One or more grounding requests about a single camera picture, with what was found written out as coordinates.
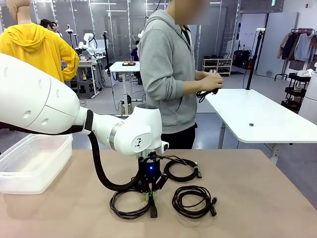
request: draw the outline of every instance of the shoe rack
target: shoe rack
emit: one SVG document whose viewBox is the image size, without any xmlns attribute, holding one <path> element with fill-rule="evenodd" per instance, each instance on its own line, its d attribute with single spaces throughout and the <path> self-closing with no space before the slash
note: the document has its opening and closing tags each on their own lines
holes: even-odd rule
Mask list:
<svg viewBox="0 0 317 238">
<path fill-rule="evenodd" d="M 203 71 L 215 69 L 220 75 L 231 74 L 232 59 L 203 59 Z"/>
</svg>

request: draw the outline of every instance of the gray hoodie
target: gray hoodie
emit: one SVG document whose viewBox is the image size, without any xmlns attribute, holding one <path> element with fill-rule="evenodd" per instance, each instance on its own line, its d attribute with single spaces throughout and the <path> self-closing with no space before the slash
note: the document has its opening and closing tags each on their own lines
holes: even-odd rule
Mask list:
<svg viewBox="0 0 317 238">
<path fill-rule="evenodd" d="M 163 134 L 195 124 L 196 95 L 182 96 L 182 81 L 195 80 L 191 45 L 168 13 L 158 10 L 150 16 L 139 44 L 141 78 L 147 104 L 160 110 Z"/>
</svg>

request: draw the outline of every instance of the mannequin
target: mannequin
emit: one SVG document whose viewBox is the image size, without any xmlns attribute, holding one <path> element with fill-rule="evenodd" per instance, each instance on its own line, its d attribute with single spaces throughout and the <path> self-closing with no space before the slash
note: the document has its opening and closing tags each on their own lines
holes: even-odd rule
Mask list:
<svg viewBox="0 0 317 238">
<path fill-rule="evenodd" d="M 71 80 L 79 63 L 76 52 L 55 32 L 32 23 L 30 0 L 6 0 L 6 5 L 18 24 L 0 35 L 0 53 L 27 62 L 61 82 Z M 67 63 L 63 71 L 61 60 Z"/>
<path fill-rule="evenodd" d="M 30 0 L 6 0 L 6 6 L 18 25 L 32 23 L 30 17 Z"/>
</svg>

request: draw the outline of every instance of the hood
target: hood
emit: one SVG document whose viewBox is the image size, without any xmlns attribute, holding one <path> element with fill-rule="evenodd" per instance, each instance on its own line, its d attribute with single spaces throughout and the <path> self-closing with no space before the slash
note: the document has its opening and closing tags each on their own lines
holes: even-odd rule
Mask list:
<svg viewBox="0 0 317 238">
<path fill-rule="evenodd" d="M 164 11 L 164 10 L 157 10 L 156 12 L 154 12 L 149 17 L 146 25 L 148 25 L 150 22 L 152 22 L 154 20 L 157 20 L 157 19 L 165 21 L 179 35 L 182 33 L 182 29 L 180 28 L 180 26 L 175 24 L 175 19 L 171 15 L 169 15 L 166 11 Z"/>
<path fill-rule="evenodd" d="M 30 23 L 8 27 L 4 32 L 9 35 L 12 42 L 22 46 L 28 52 L 35 52 L 41 46 L 47 29 L 43 26 Z"/>
</svg>

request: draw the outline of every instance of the tan tabletop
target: tan tabletop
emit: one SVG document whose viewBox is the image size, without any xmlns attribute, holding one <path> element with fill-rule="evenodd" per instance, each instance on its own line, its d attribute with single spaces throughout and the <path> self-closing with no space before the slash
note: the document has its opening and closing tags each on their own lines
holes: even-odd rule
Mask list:
<svg viewBox="0 0 317 238">
<path fill-rule="evenodd" d="M 126 221 L 109 208 L 113 195 L 99 182 L 91 151 L 73 156 L 41 195 L 0 195 L 0 238 L 316 238 L 317 211 L 297 188 L 258 150 L 169 151 L 197 161 L 203 179 L 187 184 L 206 187 L 218 197 L 217 216 L 199 220 L 180 216 L 171 199 L 182 184 L 167 181 L 158 191 L 158 218 Z M 126 183 L 137 171 L 137 160 L 101 152 L 106 175 Z M 172 172 L 191 171 L 182 165 Z M 136 210 L 146 202 L 127 193 L 120 210 Z"/>
</svg>

